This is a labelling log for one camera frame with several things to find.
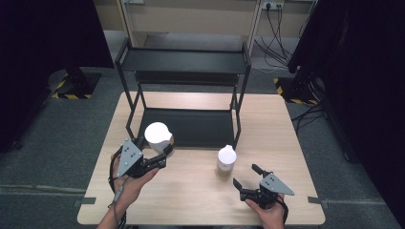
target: shelf top tier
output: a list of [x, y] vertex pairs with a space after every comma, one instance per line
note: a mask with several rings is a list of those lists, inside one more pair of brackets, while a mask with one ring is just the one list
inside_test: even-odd
[[124, 71], [166, 73], [245, 74], [249, 60], [243, 51], [187, 51], [131, 48], [122, 62]]

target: person's right hand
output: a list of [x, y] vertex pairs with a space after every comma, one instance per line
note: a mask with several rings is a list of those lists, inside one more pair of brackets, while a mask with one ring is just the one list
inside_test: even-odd
[[[282, 202], [283, 198], [284, 198], [283, 194], [277, 197], [277, 199]], [[263, 228], [265, 229], [284, 228], [283, 222], [284, 208], [280, 203], [275, 202], [275, 204], [270, 208], [263, 209], [259, 207], [259, 205], [251, 199], [247, 199], [245, 202], [259, 216]]]

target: forearm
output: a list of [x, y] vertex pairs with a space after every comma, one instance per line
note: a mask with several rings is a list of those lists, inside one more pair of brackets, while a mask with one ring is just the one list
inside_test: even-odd
[[117, 228], [119, 222], [122, 219], [125, 211], [127, 210], [128, 205], [123, 203], [123, 201], [117, 201], [110, 206], [104, 218], [101, 220], [101, 223], [97, 228], [107, 229], [107, 228]]

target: shelf bottom tier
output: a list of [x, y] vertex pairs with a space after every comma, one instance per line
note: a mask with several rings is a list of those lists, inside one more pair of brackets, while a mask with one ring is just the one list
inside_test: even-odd
[[233, 145], [232, 113], [227, 110], [145, 109], [139, 137], [151, 123], [164, 123], [176, 147], [223, 148]]

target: light wood table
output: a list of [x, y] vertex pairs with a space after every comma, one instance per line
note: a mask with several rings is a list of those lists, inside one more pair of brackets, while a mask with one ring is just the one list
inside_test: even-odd
[[[226, 109], [231, 94], [144, 93], [148, 107], [186, 109]], [[113, 199], [108, 185], [110, 156], [128, 134], [125, 124], [129, 115], [125, 94], [117, 104], [85, 198], [96, 198], [94, 204], [82, 204], [77, 220], [98, 224]], [[142, 115], [139, 103], [132, 121], [138, 130]], [[325, 215], [317, 198], [299, 142], [294, 133], [285, 101], [275, 94], [246, 94], [241, 109], [242, 132], [236, 148], [237, 161], [232, 177], [244, 188], [259, 188], [261, 176], [251, 170], [256, 163], [272, 171], [295, 196], [286, 196], [288, 225], [319, 225]], [[147, 183], [139, 199], [127, 211], [127, 224], [154, 225], [259, 225], [250, 208], [239, 200], [239, 192], [229, 180], [215, 175], [219, 149], [176, 148], [167, 159], [167, 167]], [[145, 157], [156, 153], [146, 148]]]

